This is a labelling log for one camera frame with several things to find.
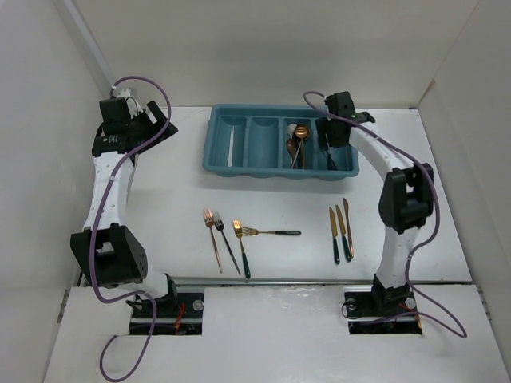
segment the spoon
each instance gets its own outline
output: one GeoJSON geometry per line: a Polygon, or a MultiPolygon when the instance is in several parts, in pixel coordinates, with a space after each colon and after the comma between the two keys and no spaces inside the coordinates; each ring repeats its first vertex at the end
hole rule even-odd
{"type": "Polygon", "coordinates": [[[296,152],[295,152],[295,157],[293,158],[293,162],[291,163],[291,168],[295,168],[295,164],[296,164],[296,160],[298,159],[299,151],[302,148],[302,142],[303,141],[300,141],[300,143],[298,144],[298,148],[296,149],[296,152]]]}
{"type": "Polygon", "coordinates": [[[289,154],[291,154],[291,167],[292,167],[293,158],[295,158],[295,156],[296,156],[296,142],[295,142],[295,140],[289,138],[286,141],[286,148],[287,148],[287,151],[289,152],[289,154]]]}
{"type": "Polygon", "coordinates": [[[293,134],[295,134],[296,124],[289,124],[287,126],[287,135],[290,138],[293,138],[293,134]]]}
{"type": "Polygon", "coordinates": [[[302,168],[305,169],[305,155],[303,153],[303,142],[307,141],[311,136],[311,130],[306,125],[297,125],[295,129],[295,136],[300,139],[300,147],[302,149],[302,168]]]}

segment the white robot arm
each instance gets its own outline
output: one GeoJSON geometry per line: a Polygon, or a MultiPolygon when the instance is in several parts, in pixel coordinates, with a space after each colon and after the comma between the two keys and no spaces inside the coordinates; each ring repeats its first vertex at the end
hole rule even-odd
{"type": "MultiPolygon", "coordinates": [[[[351,302],[347,306],[348,317],[390,317],[404,310],[403,303],[413,297],[406,280],[406,266],[419,229],[433,212],[428,179],[408,158],[390,150],[380,141],[384,137],[374,118],[367,112],[356,113],[348,92],[326,97],[325,104],[331,115],[341,118],[317,120],[319,147],[328,150],[350,145],[358,149],[384,181],[378,205],[385,224],[382,261],[369,292],[345,290],[345,298],[351,302]],[[352,121],[365,130],[354,128],[350,124],[352,121]]],[[[431,166],[422,166],[433,179],[431,166]]]]}
{"type": "MultiPolygon", "coordinates": [[[[92,203],[83,231],[71,235],[71,249],[88,280],[91,228],[112,170],[127,152],[155,136],[166,121],[154,101],[148,103],[151,113],[147,113],[131,94],[124,93],[100,102],[104,122],[97,131],[92,150],[95,168],[92,203]]],[[[176,132],[177,128],[169,124],[161,138],[144,151],[176,132]]],[[[95,244],[97,281],[99,286],[141,290],[154,298],[162,298],[169,291],[173,293],[172,280],[151,268],[144,248],[125,226],[126,202],[137,157],[135,155],[122,163],[101,214],[95,244]]]]}
{"type": "MultiPolygon", "coordinates": [[[[365,123],[364,126],[382,136],[376,123],[365,123]]],[[[382,180],[394,169],[406,169],[413,167],[407,158],[392,152],[369,133],[360,129],[352,129],[350,145],[361,152],[376,169],[382,180]]],[[[410,250],[418,236],[418,227],[412,227],[399,234],[392,227],[385,226],[385,242],[383,244],[382,262],[376,271],[380,283],[388,288],[396,288],[406,284],[405,268],[410,250]]]]}

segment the white table surface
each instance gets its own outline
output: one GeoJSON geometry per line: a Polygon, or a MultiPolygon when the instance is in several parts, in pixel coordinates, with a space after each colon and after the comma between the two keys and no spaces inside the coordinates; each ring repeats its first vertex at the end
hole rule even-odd
{"type": "MultiPolygon", "coordinates": [[[[339,182],[316,179],[225,178],[202,168],[210,108],[175,108],[172,122],[180,130],[143,153],[128,199],[127,225],[144,246],[156,270],[173,277],[240,278],[216,232],[224,273],[216,264],[205,207],[218,211],[226,236],[242,267],[232,220],[260,230],[301,230],[300,237],[259,236],[244,239],[252,280],[372,280],[382,257],[384,226],[378,215],[383,182],[360,155],[360,173],[339,182]],[[333,261],[328,207],[350,203],[355,258],[333,261]]],[[[411,277],[417,281],[471,280],[458,234],[439,180],[417,110],[372,109],[391,142],[435,168],[442,225],[437,239],[417,253],[411,277]]],[[[419,239],[429,236],[434,218],[419,239]]]]}
{"type": "MultiPolygon", "coordinates": [[[[127,382],[509,383],[476,287],[422,289],[458,316],[467,339],[427,319],[422,336],[349,335],[341,286],[213,287],[203,334],[154,337],[127,382]]],[[[417,297],[417,304],[454,326],[430,302],[417,297]]],[[[127,334],[128,323],[125,303],[103,305],[92,289],[73,288],[45,383],[103,382],[101,350],[113,334],[127,334]]],[[[144,341],[116,339],[107,373],[129,371],[144,341]]]]}
{"type": "Polygon", "coordinates": [[[65,289],[7,288],[0,291],[0,381],[41,382],[57,339],[65,289]]]}

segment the white wall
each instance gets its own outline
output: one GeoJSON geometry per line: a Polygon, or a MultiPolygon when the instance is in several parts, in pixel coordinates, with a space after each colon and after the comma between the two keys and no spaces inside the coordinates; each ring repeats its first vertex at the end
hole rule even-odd
{"type": "Polygon", "coordinates": [[[76,276],[101,95],[50,0],[0,0],[0,50],[0,380],[38,382],[76,276]]]}
{"type": "Polygon", "coordinates": [[[511,371],[511,2],[481,0],[419,105],[511,371]]]}
{"type": "Polygon", "coordinates": [[[305,90],[348,89],[360,106],[408,107],[477,0],[77,4],[116,77],[157,79],[176,105],[302,104],[305,90]]]}

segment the gold knife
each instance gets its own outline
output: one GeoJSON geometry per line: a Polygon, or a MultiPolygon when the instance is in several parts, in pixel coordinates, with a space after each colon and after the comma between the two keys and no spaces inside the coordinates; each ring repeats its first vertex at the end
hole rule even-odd
{"type": "Polygon", "coordinates": [[[346,198],[343,198],[344,205],[344,214],[346,215],[346,226],[348,230],[348,243],[350,244],[351,257],[355,256],[355,251],[353,250],[353,238],[351,238],[351,227],[350,227],[350,205],[346,198]]]}
{"type": "Polygon", "coordinates": [[[335,213],[331,207],[328,208],[330,210],[330,226],[332,229],[332,239],[334,243],[334,261],[336,265],[341,263],[341,258],[339,257],[339,248],[337,247],[337,225],[335,225],[335,213]]]}
{"type": "Polygon", "coordinates": [[[335,205],[335,210],[337,211],[337,218],[339,219],[339,226],[341,227],[341,236],[343,239],[343,248],[344,248],[344,258],[346,258],[347,262],[351,262],[351,252],[348,247],[348,242],[346,241],[346,228],[344,227],[343,213],[341,212],[341,208],[339,205],[335,205]]]}

